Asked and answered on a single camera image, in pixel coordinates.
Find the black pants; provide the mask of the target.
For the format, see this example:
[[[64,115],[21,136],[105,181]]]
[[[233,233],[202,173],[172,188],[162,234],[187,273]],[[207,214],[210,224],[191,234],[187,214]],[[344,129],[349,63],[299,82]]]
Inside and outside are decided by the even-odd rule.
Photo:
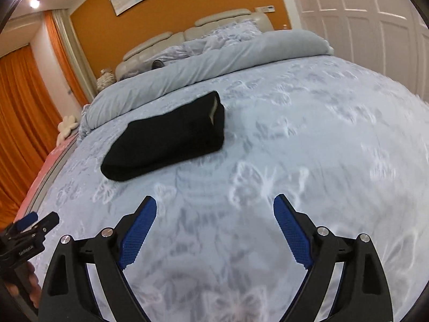
[[[225,108],[210,92],[166,114],[132,121],[105,155],[100,171],[109,180],[135,177],[220,150]]]

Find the pink blanket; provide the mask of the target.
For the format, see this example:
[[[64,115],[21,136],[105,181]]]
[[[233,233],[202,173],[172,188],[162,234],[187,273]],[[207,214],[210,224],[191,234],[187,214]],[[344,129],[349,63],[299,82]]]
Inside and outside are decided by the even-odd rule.
[[[22,202],[14,222],[24,218],[32,211],[39,211],[47,192],[61,172],[65,163],[76,149],[77,134],[70,136],[56,147],[46,158],[42,168],[29,188]]]

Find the orange curtain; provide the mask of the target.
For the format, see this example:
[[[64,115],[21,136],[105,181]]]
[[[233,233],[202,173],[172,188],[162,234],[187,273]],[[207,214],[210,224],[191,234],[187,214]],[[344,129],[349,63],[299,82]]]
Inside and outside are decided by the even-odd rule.
[[[54,148],[60,113],[32,46],[1,57],[1,227],[11,223]]]

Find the white flower plush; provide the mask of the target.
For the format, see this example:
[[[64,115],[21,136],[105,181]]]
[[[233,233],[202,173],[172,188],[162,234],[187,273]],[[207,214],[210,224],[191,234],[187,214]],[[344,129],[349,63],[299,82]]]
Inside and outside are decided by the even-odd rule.
[[[74,131],[79,127],[77,118],[73,115],[65,116],[62,121],[57,125],[58,136],[56,140],[56,146],[62,144]]]

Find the butterfly print bed cover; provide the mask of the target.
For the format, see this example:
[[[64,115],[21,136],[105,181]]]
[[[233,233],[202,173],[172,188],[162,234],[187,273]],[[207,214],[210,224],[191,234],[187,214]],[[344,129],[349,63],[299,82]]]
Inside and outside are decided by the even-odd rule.
[[[112,182],[102,159],[130,121],[216,91],[225,142],[208,156]],[[153,321],[278,321],[302,279],[275,217],[284,194],[335,235],[368,234],[400,321],[428,283],[428,104],[336,57],[263,65],[178,89],[88,134],[40,215],[59,225],[34,260],[44,278],[61,236],[91,238],[145,196],[156,221],[126,277]]]

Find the white bedside ornament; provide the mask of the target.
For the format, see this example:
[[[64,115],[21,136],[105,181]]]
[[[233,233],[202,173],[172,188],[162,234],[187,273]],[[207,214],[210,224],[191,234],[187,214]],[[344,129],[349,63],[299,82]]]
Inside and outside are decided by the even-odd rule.
[[[116,76],[110,68],[104,68],[97,79],[97,92],[100,93],[107,87],[116,83]]]

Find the beige leather headboard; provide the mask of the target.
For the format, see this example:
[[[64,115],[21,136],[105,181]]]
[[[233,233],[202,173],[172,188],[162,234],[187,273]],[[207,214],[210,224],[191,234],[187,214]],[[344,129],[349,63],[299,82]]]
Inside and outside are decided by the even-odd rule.
[[[248,9],[231,9],[225,12],[211,14],[197,20],[193,27],[185,31],[175,34],[170,31],[158,34],[128,51],[128,53],[123,56],[122,62],[116,67],[116,79],[120,80],[124,74],[168,47],[176,46],[193,39],[199,39],[224,25],[241,23],[245,20],[253,20],[263,33],[274,30],[270,19],[263,12],[251,12]]]

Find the butterfly print pillow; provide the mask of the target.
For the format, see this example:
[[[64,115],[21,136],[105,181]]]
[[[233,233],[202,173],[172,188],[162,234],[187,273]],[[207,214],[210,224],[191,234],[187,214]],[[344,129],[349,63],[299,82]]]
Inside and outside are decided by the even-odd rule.
[[[168,64],[198,56],[208,51],[229,47],[240,42],[247,42],[260,35],[262,35],[262,32],[253,20],[232,22],[216,28],[198,39],[168,47],[153,57],[148,58],[148,61],[160,60]]]

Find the grey folded duvet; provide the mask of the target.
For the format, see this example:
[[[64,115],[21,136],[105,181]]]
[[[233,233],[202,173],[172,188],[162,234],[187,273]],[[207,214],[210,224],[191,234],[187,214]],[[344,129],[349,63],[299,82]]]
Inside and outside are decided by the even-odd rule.
[[[329,42],[311,31],[269,31],[138,74],[104,89],[84,109],[78,141],[103,124],[186,86],[281,60],[333,54]]]

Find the white wardrobe doors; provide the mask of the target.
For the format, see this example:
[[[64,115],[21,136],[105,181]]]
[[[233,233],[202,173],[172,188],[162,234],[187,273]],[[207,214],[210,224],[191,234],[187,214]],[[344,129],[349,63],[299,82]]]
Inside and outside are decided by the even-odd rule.
[[[294,0],[304,29],[334,54],[428,99],[428,27],[410,0]]]

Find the wall switch panel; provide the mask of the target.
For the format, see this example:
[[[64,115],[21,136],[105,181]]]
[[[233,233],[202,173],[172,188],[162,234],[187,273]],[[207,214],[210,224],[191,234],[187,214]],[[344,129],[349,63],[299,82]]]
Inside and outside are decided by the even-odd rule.
[[[255,7],[254,8],[256,12],[260,12],[260,13],[272,13],[272,12],[276,12],[276,9],[273,5],[269,5],[269,6],[263,6],[263,7]]]

